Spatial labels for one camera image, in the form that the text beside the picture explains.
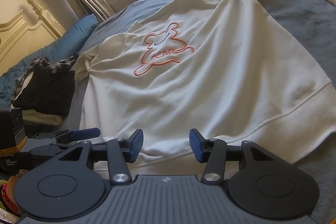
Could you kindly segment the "black folded garment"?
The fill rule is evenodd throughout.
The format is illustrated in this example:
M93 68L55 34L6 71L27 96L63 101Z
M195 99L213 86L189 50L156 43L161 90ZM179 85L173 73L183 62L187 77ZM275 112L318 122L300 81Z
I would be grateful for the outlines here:
M37 67L13 106L21 110L65 117L69 114L74 92L74 71L52 73Z

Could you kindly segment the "plaid dark garment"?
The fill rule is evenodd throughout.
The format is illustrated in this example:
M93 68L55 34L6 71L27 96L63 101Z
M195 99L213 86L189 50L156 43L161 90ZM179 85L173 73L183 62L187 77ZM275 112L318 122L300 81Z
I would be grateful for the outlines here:
M67 72L76 63L78 56L79 56L79 53L76 52L74 55L72 55L71 57L67 59L55 61L55 62L50 62L48 57L35 57L31 61L27 70L24 72L23 76L15 80L14 94L11 97L11 103L13 103L15 99L18 97L18 95L21 93L23 89L24 81L31 73L33 73L33 71L36 68L40 68L40 69L43 69L51 73Z

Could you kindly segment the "teal pillow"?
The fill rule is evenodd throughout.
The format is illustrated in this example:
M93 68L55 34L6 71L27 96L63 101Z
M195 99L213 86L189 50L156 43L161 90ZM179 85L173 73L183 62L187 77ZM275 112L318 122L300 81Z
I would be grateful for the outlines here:
M84 46L97 25L98 21L94 14L79 19L60 39L24 57L13 67L9 68L7 72L2 73L1 109L4 110L10 107L15 81L23 76L35 57L47 57L49 61L56 62L75 55Z

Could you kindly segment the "cream carved headboard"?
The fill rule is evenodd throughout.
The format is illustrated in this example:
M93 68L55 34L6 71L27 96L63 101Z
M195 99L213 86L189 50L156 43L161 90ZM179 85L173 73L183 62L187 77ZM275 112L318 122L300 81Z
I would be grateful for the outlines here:
M11 20L1 24L1 74L6 73L21 59L61 38L66 30L51 12L36 0L26 0L38 16L34 25L23 17L23 10Z

